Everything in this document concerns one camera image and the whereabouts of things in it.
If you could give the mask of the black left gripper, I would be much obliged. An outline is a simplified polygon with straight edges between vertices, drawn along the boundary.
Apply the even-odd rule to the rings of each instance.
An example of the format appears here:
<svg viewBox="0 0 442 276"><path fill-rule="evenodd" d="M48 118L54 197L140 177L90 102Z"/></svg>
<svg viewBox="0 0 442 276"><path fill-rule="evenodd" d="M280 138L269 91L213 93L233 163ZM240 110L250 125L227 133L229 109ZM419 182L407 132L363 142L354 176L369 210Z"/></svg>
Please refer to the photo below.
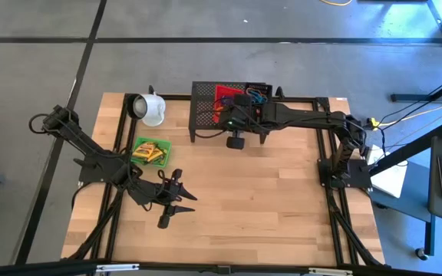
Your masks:
<svg viewBox="0 0 442 276"><path fill-rule="evenodd" d="M157 227L165 229L170 223L170 218L181 212L194 212L194 209L188 207L182 207L174 205L175 201L182 201L183 199L197 200L197 197L188 192L182 183L179 182L182 176L183 170L175 169L172 172L172 176L167 178L164 175L163 170L158 171L158 176L162 180L161 183L154 183L147 180L143 181L143 185L146 188L146 194L150 197L147 203L143 206L146 212L152 209L152 205L158 204L163 206L163 213L159 217Z"/></svg>

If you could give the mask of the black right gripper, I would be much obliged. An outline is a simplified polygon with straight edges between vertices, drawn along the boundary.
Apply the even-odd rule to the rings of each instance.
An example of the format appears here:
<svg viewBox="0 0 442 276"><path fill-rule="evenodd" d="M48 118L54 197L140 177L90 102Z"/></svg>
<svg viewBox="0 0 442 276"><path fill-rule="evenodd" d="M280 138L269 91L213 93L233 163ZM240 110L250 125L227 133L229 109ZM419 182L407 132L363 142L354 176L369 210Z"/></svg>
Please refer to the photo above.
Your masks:
<svg viewBox="0 0 442 276"><path fill-rule="evenodd" d="M230 132L226 146L233 150L243 150L245 139L242 133L254 133L259 136L259 143L264 144L264 130L260 123L261 104L252 104L248 94L237 94L234 104L221 113L219 127L222 131Z"/></svg>

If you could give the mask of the red plastic basket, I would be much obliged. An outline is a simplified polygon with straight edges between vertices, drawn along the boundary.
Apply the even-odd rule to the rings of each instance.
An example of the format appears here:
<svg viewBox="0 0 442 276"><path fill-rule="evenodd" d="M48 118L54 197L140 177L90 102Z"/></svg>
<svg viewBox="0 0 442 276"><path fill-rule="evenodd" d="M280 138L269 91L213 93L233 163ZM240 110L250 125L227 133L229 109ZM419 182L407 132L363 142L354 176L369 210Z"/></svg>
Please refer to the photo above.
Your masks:
<svg viewBox="0 0 442 276"><path fill-rule="evenodd" d="M243 94L243 90L236 89L232 87L227 87L223 85L216 85L214 102L213 102L213 121L215 123L219 122L221 113L227 111L231 106L223 107L220 103L220 99L223 97L235 97L237 94Z"/></svg>

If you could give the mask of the black plastic basket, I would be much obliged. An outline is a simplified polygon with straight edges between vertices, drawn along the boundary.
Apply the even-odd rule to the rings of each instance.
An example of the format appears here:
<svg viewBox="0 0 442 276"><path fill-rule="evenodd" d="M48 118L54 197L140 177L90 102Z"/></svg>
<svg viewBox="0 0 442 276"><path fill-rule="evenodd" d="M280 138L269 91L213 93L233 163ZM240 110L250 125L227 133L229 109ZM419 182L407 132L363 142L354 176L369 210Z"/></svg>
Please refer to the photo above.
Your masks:
<svg viewBox="0 0 442 276"><path fill-rule="evenodd" d="M266 103L272 100L272 85L270 85L270 84L247 83L246 87L245 87L245 94L246 94L246 89L247 88L252 88L252 89L255 89L255 90L259 90L260 92L265 94L267 96L267 98L268 98Z"/></svg>

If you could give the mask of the black mesh shelf riser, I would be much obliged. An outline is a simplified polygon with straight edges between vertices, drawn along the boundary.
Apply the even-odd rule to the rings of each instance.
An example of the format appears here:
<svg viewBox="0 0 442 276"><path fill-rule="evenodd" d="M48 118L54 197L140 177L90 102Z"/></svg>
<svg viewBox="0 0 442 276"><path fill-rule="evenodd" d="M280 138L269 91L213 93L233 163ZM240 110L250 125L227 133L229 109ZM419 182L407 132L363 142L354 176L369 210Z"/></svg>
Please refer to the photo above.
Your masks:
<svg viewBox="0 0 442 276"><path fill-rule="evenodd" d="M194 143L201 135L197 130L218 130L219 122L213 121L213 102L216 85L223 85L243 90L247 83L258 82L222 82L222 81L194 81L190 99L190 118L188 130L190 142Z"/></svg>

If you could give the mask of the green plastic basket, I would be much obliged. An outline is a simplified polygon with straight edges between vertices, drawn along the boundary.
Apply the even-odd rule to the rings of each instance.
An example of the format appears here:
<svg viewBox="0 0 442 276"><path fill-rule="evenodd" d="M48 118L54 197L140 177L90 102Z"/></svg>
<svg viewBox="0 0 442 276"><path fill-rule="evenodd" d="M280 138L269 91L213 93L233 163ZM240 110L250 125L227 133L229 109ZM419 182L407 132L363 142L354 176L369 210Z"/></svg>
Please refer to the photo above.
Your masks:
<svg viewBox="0 0 442 276"><path fill-rule="evenodd" d="M163 149L166 152L165 157L161 161L154 162L154 163L148 163L147 159L140 159L140 158L133 157L133 156L131 156L131 160L134 163L140 164L140 165L151 165L151 166L156 166L156 167L164 168L167 165L167 162L168 162L168 159L169 159L169 156L170 156L171 142L167 141L167 140L158 140L158 139L146 138L146 137L139 136L138 138L136 138L136 142L134 144L134 150L141 143L145 143L145 142L155 142L155 144L157 145L157 148L161 148L161 149Z"/></svg>

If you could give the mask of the white mug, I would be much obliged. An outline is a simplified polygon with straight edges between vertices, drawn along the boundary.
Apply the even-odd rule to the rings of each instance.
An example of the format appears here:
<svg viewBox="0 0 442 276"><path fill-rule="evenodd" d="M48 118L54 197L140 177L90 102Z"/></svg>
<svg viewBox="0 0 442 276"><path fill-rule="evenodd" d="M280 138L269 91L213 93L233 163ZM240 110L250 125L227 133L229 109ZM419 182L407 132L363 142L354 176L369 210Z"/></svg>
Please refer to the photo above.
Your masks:
<svg viewBox="0 0 442 276"><path fill-rule="evenodd" d="M126 99L126 110L132 119L142 120L149 127L158 127L165 118L165 100L153 94L131 94Z"/></svg>

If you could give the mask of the white box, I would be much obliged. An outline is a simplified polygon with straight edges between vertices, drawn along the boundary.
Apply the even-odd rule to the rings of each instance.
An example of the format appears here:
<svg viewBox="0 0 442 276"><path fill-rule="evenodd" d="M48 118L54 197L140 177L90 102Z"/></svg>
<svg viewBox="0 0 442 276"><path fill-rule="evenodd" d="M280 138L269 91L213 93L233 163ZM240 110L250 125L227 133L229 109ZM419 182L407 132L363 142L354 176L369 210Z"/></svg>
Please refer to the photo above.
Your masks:
<svg viewBox="0 0 442 276"><path fill-rule="evenodd" d="M376 145L372 145L366 160L368 165L376 163L383 158L382 149ZM395 166L392 166L385 171L382 171L371 177L371 183L374 189L380 190L395 198L401 197L401 192L406 176L408 161L402 161Z"/></svg>

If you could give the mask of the black crossbeam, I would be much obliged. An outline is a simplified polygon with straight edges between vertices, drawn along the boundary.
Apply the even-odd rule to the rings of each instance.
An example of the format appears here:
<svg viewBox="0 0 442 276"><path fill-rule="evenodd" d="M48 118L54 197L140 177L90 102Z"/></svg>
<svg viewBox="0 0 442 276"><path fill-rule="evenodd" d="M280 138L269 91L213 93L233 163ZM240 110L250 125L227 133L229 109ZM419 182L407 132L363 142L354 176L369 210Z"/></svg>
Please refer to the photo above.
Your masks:
<svg viewBox="0 0 442 276"><path fill-rule="evenodd" d="M442 276L442 274L409 271L391 268L385 265L362 266L342 264L336 267L317 266L271 266L246 264L174 264L155 262L119 262L110 263L104 259L95 260L62 260L44 263L13 264L0 266L0 276L76 276L96 273L96 267L102 264L139 264L137 271L196 271L228 275L232 273L281 273L309 274L309 268L334 268L353 271L354 276Z"/></svg>

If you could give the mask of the blue grey side table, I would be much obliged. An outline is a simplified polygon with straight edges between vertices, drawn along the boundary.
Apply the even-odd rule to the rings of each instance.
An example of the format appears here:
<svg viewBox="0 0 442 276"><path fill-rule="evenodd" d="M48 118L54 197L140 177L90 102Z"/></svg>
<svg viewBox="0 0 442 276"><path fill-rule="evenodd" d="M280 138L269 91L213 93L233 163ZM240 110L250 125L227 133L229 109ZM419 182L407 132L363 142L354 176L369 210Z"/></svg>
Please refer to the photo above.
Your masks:
<svg viewBox="0 0 442 276"><path fill-rule="evenodd" d="M424 246L415 249L415 255L422 261L434 256L436 216L428 210L429 169L409 162L400 198L380 190L370 192L371 201L379 208L393 209L425 223Z"/></svg>

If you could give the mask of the silver metal bracket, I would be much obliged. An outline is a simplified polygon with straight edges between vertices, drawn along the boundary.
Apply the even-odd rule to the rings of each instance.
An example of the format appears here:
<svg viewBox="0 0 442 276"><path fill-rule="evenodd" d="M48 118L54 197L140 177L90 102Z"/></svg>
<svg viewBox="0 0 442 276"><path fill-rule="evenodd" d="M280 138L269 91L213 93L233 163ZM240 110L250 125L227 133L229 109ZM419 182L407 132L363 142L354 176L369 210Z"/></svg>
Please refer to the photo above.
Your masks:
<svg viewBox="0 0 442 276"><path fill-rule="evenodd" d="M139 264L99 264L96 273L109 273L117 271L136 271L140 269Z"/></svg>
<svg viewBox="0 0 442 276"><path fill-rule="evenodd" d="M308 273L320 276L354 276L353 271L334 268L309 268Z"/></svg>

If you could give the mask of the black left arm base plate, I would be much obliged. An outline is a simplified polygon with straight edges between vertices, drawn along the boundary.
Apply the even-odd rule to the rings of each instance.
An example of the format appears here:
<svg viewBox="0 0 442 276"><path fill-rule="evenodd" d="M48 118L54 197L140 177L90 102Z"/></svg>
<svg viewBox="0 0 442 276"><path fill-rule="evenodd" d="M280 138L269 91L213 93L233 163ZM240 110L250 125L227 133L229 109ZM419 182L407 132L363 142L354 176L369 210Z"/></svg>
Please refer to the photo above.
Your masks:
<svg viewBox="0 0 442 276"><path fill-rule="evenodd" d="M80 182L108 182L113 185L123 185L126 181L127 161L124 157L86 155L83 159L74 159L74 162L81 167Z"/></svg>

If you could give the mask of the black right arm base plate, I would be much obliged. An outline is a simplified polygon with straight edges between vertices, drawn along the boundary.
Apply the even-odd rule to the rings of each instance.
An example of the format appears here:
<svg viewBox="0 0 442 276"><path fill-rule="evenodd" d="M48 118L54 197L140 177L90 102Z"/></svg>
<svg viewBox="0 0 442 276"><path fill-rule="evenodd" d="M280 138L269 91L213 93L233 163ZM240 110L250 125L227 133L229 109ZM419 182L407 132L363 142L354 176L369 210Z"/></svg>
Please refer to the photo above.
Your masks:
<svg viewBox="0 0 442 276"><path fill-rule="evenodd" d="M344 172L333 172L330 159L319 159L318 174L320 183L333 189L371 188L371 176L367 163L362 159L350 159Z"/></svg>

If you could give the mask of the black desk frame bar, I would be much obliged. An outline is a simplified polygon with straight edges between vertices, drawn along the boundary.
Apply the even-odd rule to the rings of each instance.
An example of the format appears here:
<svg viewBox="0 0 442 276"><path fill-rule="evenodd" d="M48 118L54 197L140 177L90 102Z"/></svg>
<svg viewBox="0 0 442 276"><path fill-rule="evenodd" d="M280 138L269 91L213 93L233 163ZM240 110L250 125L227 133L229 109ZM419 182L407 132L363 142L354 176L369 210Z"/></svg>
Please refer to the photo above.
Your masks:
<svg viewBox="0 0 442 276"><path fill-rule="evenodd" d="M442 104L442 85L429 94L392 94L390 99L394 103L437 102Z"/></svg>
<svg viewBox="0 0 442 276"><path fill-rule="evenodd" d="M436 136L442 137L442 125L424 134L423 136L420 136L407 145L402 146L400 149L395 150L393 153L385 156L383 159L380 159L377 164L369 171L370 176L377 175L378 173L381 173L386 169L389 169L392 166L405 161L406 159L416 155L417 153L430 148L431 140Z"/></svg>

